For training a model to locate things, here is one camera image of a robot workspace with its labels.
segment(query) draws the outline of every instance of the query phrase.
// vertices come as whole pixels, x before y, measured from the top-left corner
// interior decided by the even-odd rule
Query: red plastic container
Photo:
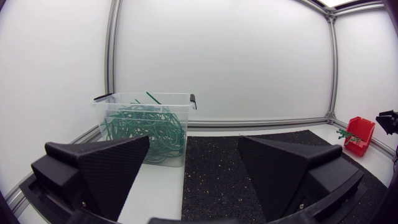
[[[375,123],[361,117],[351,119],[347,126],[347,132],[353,133],[362,140],[358,142],[350,141],[346,145],[346,148],[362,157],[368,149],[369,143],[371,142],[374,126]],[[346,138],[344,143],[347,143],[350,138],[351,137]]]

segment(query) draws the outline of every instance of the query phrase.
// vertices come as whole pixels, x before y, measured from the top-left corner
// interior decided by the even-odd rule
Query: green cable
[[[343,129],[339,129],[339,130],[336,131],[336,132],[339,133],[339,134],[341,134],[341,136],[339,136],[338,139],[341,139],[341,138],[349,138],[348,141],[347,141],[346,143],[344,143],[345,146],[348,145],[348,143],[349,143],[350,141],[353,141],[353,142],[362,141],[361,138],[355,136],[353,133],[349,133],[349,132],[347,132],[347,131],[344,131]]]
[[[150,93],[157,104],[161,105]],[[160,163],[168,157],[180,157],[185,146],[185,131],[175,113],[167,107],[163,109],[155,106],[131,103],[123,106],[107,118],[101,126],[107,131],[106,140],[119,138],[133,138],[148,135],[150,147],[145,162]]]

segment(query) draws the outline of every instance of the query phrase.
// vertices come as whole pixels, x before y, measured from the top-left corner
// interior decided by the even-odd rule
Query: speckled black mat
[[[311,131],[255,136],[276,141],[329,145]],[[185,162],[182,220],[237,218],[240,223],[265,223],[260,203],[236,149],[238,137],[189,137]],[[342,223],[367,223],[386,187],[346,154],[342,157],[364,171],[368,189]]]

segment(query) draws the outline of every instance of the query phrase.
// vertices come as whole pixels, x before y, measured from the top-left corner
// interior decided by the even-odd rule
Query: plastic bin handle
[[[113,94],[113,93],[108,93],[108,94],[105,94],[105,95],[96,97],[96,98],[94,98],[94,101],[97,101],[97,100],[99,100],[99,99],[105,98],[105,97],[110,96],[110,95],[112,95],[112,94]]]
[[[191,94],[190,101],[195,104],[195,110],[197,110],[198,106],[197,106],[197,102],[195,100],[195,95],[194,94]]]

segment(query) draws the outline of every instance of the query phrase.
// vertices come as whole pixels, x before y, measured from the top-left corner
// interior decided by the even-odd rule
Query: white wall
[[[397,135],[376,122],[379,112],[398,111],[398,37],[385,10],[336,20],[338,91],[336,117],[348,123],[360,116],[376,123],[373,137],[395,149]]]
[[[111,1],[8,0],[0,12],[0,191],[45,154],[92,128],[104,93]]]
[[[196,121],[323,117],[325,18],[294,0],[123,1],[116,91],[194,93]]]

